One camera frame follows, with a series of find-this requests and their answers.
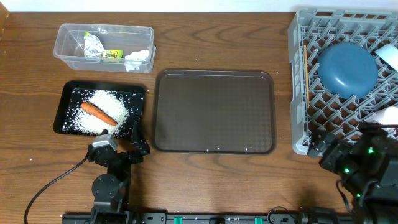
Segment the pile of white rice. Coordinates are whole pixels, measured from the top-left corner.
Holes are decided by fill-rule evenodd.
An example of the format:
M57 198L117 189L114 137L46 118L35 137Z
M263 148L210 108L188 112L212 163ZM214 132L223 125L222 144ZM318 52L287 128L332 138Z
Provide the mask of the pile of white rice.
M138 93L74 88L60 130L65 134L97 136L107 129L116 138L129 138L135 120L141 117L143 102L144 97ZM92 104L117 125L87 113L81 108L82 103Z

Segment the orange carrot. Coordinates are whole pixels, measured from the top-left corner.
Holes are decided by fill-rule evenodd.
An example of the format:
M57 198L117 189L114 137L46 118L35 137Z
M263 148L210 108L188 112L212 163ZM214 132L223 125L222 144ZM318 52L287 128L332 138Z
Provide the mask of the orange carrot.
M81 108L88 114L102 120L108 125L116 126L118 124L113 118L109 117L105 112L101 111L99 108L97 108L95 105L92 105L91 103L83 102L81 104Z

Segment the white pink cup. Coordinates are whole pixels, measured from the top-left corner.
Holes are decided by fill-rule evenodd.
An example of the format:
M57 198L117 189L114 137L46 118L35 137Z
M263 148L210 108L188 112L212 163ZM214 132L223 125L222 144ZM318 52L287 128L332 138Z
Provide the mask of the white pink cup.
M379 110L370 119L371 123L378 123L381 125L397 125L398 107L390 106L388 108Z

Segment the dark blue plate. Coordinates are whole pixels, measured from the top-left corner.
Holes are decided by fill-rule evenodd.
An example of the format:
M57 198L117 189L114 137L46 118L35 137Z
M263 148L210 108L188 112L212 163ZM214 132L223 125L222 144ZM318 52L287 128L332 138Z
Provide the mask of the dark blue plate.
M359 45L342 42L326 48L318 58L318 76L324 87L340 98L358 99L375 87L378 67L373 56Z

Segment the white tissue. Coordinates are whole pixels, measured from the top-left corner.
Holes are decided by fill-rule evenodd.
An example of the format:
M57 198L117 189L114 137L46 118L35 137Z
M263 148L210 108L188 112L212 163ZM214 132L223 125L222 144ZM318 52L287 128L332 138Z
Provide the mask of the white tissue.
M149 58L149 50L132 52L125 56L124 66L127 72L138 71L140 66Z

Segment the wooden chopstick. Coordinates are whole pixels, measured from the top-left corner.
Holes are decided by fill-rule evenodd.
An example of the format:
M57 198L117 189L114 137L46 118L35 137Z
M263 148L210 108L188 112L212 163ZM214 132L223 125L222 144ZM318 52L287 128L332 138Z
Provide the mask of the wooden chopstick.
M305 87L306 87L306 102L307 109L310 107L310 91L309 91L309 76L308 76L308 58L307 58L307 45L303 45L303 56L304 56L304 69L305 69Z

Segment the silver green snack wrapper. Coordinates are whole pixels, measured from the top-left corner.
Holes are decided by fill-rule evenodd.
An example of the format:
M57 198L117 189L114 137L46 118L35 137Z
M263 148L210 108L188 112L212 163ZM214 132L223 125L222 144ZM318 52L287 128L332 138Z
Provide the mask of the silver green snack wrapper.
M123 57L123 50L106 50L100 39L89 32L85 32L84 41L84 56L86 58L120 59Z

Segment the light blue bowl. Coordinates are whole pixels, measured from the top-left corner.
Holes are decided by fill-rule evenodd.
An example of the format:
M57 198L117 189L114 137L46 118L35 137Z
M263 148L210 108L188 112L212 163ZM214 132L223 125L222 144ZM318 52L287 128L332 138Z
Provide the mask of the light blue bowl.
M398 71L398 48L392 44L386 44L375 51L383 61Z

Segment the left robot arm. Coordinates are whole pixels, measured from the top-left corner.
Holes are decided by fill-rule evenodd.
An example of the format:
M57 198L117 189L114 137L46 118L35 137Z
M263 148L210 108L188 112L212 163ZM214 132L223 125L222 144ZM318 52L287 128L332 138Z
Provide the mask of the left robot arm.
M144 156L150 153L150 147L142 137L140 122L135 121L132 127L130 145L133 150L118 152L118 144L107 130L95 137L88 146L86 157L107 168L105 174L99 175L91 187L94 205L91 209L89 223L140 223L142 216L130 210L129 191L131 184L131 166L141 163Z

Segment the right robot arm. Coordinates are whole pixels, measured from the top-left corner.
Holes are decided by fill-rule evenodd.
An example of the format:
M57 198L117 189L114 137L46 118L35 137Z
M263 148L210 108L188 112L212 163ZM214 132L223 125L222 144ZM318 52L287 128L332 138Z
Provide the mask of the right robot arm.
M353 145L329 131L312 131L308 156L319 157L322 169L339 176L347 215L313 209L300 217L302 223L397 223L397 140L386 126L361 123L361 136Z

